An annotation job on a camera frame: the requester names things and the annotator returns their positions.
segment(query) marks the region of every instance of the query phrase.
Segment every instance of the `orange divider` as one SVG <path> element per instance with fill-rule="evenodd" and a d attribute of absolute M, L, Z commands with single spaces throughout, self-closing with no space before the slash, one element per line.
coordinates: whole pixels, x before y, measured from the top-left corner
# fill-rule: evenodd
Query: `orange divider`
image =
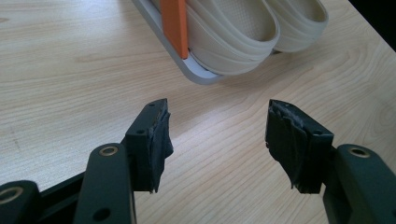
<path fill-rule="evenodd" d="M 185 0 L 161 0 L 163 34 L 172 44 L 180 58 L 189 55 L 187 38 L 187 13 Z"/>

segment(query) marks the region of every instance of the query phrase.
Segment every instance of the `light wood tabletop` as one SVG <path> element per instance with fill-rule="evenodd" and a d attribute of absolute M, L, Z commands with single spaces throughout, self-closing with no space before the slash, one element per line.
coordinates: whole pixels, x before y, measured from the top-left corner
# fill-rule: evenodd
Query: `light wood tabletop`
<path fill-rule="evenodd" d="M 130 0 L 2 0 L 0 185 L 40 190 L 83 172 L 145 104 L 168 99 L 174 154 L 138 223 L 327 223 L 322 194 L 290 189 L 265 146 L 270 99 L 300 107 L 396 172 L 396 54 L 347 0 L 309 49 L 212 85 L 180 72 Z"/>

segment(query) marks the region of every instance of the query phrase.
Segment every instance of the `wood grain surface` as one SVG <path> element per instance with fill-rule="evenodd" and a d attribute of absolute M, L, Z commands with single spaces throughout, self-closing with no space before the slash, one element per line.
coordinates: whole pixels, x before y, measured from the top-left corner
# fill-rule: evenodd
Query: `wood grain surface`
<path fill-rule="evenodd" d="M 268 101 L 299 106 L 396 172 L 396 54 L 347 0 L 309 49 L 202 86 L 186 79 L 129 0 L 0 2 L 0 185 L 47 189 L 119 142 L 167 98 L 175 153 L 159 193 L 137 192 L 138 223 L 327 223 L 265 147 Z"/>

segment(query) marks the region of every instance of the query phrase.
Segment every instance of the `orange bar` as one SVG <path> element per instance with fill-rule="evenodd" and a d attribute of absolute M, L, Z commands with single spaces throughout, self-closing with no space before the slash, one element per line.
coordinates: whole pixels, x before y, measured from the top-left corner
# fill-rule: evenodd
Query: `orange bar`
<path fill-rule="evenodd" d="M 161 0 L 163 34 L 182 59 L 189 55 L 185 0 Z"/>

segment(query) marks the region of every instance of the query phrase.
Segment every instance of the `round hole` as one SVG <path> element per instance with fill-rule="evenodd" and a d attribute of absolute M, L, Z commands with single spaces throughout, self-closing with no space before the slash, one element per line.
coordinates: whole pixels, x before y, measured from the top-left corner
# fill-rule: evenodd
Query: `round hole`
<path fill-rule="evenodd" d="M 107 219 L 108 217 L 110 217 L 110 209 L 108 208 L 102 208 L 97 210 L 94 214 L 93 214 L 93 220 L 94 221 L 103 221 L 105 219 Z"/>
<path fill-rule="evenodd" d="M 370 153 L 362 148 L 350 148 L 349 152 L 357 157 L 360 158 L 369 158 L 370 157 Z"/>
<path fill-rule="evenodd" d="M 0 204 L 9 203 L 18 198 L 23 193 L 23 188 L 12 187 L 0 192 Z"/>
<path fill-rule="evenodd" d="M 100 149 L 99 154 L 102 156 L 112 156 L 119 151 L 117 147 L 104 147 Z"/>
<path fill-rule="evenodd" d="M 313 135 L 322 135 L 323 131 L 321 130 L 314 130 Z"/>

